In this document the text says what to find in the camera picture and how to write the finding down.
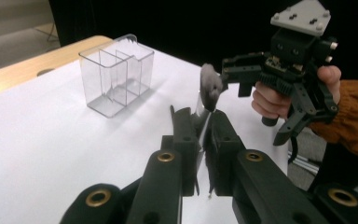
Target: human hand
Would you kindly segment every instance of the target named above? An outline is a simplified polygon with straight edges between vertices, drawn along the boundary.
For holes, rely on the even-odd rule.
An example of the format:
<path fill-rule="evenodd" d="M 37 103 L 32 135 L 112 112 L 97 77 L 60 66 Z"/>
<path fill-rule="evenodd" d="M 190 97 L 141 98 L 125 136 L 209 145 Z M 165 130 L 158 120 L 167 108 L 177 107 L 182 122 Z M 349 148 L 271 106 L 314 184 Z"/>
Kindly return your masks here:
<path fill-rule="evenodd" d="M 338 67 L 323 66 L 318 69 L 318 78 L 325 83 L 328 90 L 333 95 L 333 100 L 338 104 L 340 99 L 339 85 L 341 71 Z M 276 119 L 287 118 L 291 99 L 261 82 L 255 83 L 255 91 L 252 94 L 252 108 L 264 118 Z"/>

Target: gray bracket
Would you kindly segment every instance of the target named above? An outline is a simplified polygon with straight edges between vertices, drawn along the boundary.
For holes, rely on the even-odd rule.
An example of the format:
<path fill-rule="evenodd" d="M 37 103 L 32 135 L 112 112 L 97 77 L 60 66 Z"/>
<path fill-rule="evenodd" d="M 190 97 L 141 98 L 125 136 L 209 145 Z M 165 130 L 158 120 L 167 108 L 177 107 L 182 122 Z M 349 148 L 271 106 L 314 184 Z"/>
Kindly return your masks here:
<path fill-rule="evenodd" d="M 302 0 L 281 13 L 275 13 L 271 24 L 307 35 L 321 36 L 331 18 L 317 0 Z"/>

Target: orange sleeve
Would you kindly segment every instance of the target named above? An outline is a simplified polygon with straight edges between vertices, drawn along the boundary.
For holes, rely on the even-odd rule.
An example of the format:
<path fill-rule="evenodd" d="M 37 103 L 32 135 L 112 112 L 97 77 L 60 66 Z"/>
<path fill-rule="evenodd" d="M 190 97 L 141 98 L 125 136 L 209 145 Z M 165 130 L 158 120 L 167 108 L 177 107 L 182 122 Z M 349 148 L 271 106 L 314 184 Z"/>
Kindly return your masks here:
<path fill-rule="evenodd" d="M 310 128 L 328 143 L 340 143 L 358 155 L 358 80 L 341 80 L 339 111 L 329 124 L 314 122 Z"/>

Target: clear plastic container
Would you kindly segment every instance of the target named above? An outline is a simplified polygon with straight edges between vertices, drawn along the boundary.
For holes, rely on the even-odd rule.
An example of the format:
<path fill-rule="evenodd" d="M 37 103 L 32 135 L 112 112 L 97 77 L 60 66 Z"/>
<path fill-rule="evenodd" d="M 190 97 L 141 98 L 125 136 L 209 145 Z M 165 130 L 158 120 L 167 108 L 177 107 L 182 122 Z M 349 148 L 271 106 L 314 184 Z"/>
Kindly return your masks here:
<path fill-rule="evenodd" d="M 150 88 L 154 51 L 139 45 L 135 35 L 79 55 L 87 106 L 107 118 Z"/>

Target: white table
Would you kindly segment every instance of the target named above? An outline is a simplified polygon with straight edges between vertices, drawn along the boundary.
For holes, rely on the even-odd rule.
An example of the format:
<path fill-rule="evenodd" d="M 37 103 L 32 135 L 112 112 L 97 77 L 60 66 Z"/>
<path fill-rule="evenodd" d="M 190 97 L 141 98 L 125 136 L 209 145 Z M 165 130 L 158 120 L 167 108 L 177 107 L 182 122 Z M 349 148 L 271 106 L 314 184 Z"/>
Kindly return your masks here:
<path fill-rule="evenodd" d="M 170 105 L 194 111 L 200 67 L 156 50 L 151 89 L 112 119 L 86 107 L 79 61 L 0 92 L 0 224 L 59 223 L 84 189 L 124 188 L 143 175 L 162 135 L 171 135 Z M 247 148 L 266 152 L 286 173 L 288 144 L 272 145 L 282 125 L 266 127 L 230 85 L 218 102 Z M 204 164 L 200 196 L 185 197 L 182 223 L 236 223 L 230 197 L 209 199 Z"/>

